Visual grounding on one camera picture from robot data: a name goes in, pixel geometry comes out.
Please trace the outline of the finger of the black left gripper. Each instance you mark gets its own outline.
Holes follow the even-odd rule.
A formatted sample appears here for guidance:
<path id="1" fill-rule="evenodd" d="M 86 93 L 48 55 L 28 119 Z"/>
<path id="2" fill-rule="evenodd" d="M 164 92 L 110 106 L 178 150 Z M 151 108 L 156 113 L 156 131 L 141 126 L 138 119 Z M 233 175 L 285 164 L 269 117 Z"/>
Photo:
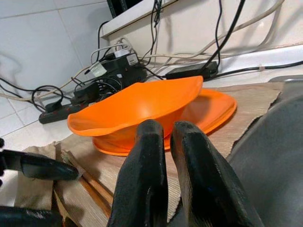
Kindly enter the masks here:
<path id="1" fill-rule="evenodd" d="M 1 227 L 61 227 L 62 216 L 56 211 L 0 207 Z"/>
<path id="2" fill-rule="evenodd" d="M 40 180 L 76 180 L 80 176 L 77 168 L 47 156 L 6 149 L 0 153 L 0 170 L 19 171 Z"/>

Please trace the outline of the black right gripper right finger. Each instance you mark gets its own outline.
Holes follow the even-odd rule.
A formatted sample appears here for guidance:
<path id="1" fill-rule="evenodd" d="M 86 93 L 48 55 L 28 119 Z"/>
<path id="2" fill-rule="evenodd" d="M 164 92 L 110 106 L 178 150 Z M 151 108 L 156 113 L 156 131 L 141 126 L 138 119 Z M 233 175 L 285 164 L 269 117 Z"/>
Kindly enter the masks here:
<path id="1" fill-rule="evenodd" d="M 193 123 L 175 122 L 170 139 L 187 227 L 261 227 L 240 180 Z"/>

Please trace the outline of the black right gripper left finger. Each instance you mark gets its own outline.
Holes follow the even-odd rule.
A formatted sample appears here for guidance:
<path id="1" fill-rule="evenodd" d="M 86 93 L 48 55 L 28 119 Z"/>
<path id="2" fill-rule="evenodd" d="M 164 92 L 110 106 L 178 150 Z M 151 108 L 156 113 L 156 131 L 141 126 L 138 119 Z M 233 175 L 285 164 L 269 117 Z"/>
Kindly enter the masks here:
<path id="1" fill-rule="evenodd" d="M 163 127 L 155 120 L 139 124 L 135 145 L 118 173 L 109 227 L 164 227 L 168 180 Z"/>

